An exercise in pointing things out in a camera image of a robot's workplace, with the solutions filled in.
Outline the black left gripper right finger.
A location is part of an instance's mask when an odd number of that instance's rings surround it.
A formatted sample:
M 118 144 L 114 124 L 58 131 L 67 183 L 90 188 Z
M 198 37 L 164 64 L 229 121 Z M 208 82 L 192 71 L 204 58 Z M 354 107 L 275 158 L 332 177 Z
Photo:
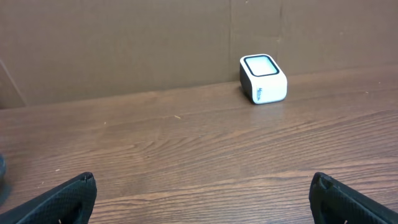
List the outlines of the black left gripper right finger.
M 397 212 L 322 172 L 314 174 L 308 198 L 315 224 L 397 223 Z

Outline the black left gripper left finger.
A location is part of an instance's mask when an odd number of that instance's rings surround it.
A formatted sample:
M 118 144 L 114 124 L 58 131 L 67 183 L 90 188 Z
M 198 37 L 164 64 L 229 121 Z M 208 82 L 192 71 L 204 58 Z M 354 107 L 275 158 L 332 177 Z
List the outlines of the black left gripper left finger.
M 87 224 L 97 196 L 96 181 L 84 172 L 1 214 L 1 224 Z

